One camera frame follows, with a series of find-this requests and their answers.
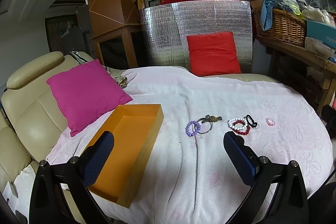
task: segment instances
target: pillow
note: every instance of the pillow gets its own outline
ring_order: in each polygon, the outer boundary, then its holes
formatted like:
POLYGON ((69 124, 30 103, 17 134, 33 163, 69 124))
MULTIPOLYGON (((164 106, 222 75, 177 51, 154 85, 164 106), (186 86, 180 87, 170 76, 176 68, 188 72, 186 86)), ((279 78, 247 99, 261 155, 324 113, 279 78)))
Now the pillow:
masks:
POLYGON ((71 137, 104 113, 132 100, 98 59, 56 74, 47 84, 68 120, 71 137))
POLYGON ((187 40, 194 75, 241 73, 232 32, 189 35, 187 40))

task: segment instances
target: wicker basket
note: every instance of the wicker basket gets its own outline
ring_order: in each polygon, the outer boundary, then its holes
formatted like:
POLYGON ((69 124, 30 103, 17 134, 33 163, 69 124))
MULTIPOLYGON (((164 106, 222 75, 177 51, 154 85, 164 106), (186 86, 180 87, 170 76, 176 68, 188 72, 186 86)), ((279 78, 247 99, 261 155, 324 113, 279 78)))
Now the wicker basket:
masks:
POLYGON ((258 36, 301 47, 304 46, 307 29, 306 21, 283 10, 273 9, 272 27, 267 31, 263 31, 260 25, 260 12, 261 9, 252 11, 258 36))

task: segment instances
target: white bowl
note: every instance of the white bowl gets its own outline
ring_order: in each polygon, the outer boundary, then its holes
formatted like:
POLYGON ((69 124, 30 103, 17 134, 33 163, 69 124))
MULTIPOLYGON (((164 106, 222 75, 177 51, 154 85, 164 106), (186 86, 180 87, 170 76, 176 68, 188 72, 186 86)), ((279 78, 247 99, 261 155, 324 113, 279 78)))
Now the white bowl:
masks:
POLYGON ((314 49, 317 51, 317 54, 325 59, 332 57, 332 55, 335 52, 333 48, 330 48, 322 43, 319 43, 316 40, 313 40, 312 42, 313 42, 314 49))

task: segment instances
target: beige leather sofa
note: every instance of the beige leather sofa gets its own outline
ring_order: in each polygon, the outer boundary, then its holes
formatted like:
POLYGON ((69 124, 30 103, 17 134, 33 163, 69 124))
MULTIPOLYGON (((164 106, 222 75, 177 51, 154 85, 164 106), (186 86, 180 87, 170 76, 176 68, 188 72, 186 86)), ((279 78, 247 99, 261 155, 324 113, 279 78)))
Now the beige leather sofa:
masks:
MULTIPOLYGON (((92 58, 82 52, 90 61, 92 58)), ((7 81, 8 90, 1 97, 6 114, 15 132, 0 117, 0 190, 7 181, 13 182, 28 164, 35 172, 38 162, 44 160, 67 128, 67 120, 58 109, 46 80, 67 71, 78 63, 61 52, 43 55, 14 72, 7 81)), ((112 70, 112 76, 122 74, 112 70)), ((243 81, 275 81, 264 75, 220 75, 243 81)), ((69 191, 64 191, 69 207, 80 223, 85 223, 69 191)))

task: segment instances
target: blue gripper pad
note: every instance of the blue gripper pad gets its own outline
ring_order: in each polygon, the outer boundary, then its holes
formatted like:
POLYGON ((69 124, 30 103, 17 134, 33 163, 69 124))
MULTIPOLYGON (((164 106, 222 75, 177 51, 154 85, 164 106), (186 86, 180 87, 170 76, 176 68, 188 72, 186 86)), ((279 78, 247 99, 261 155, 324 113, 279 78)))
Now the blue gripper pad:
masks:
POLYGON ((104 131, 104 133, 99 137, 94 145, 88 147, 85 152, 80 157, 85 157, 83 159, 83 184, 85 187, 89 187, 94 184, 107 160, 112 149, 114 147, 114 136, 109 131, 104 131))
POLYGON ((224 135, 224 148, 244 184, 253 186, 260 169, 258 157, 232 131, 224 135))

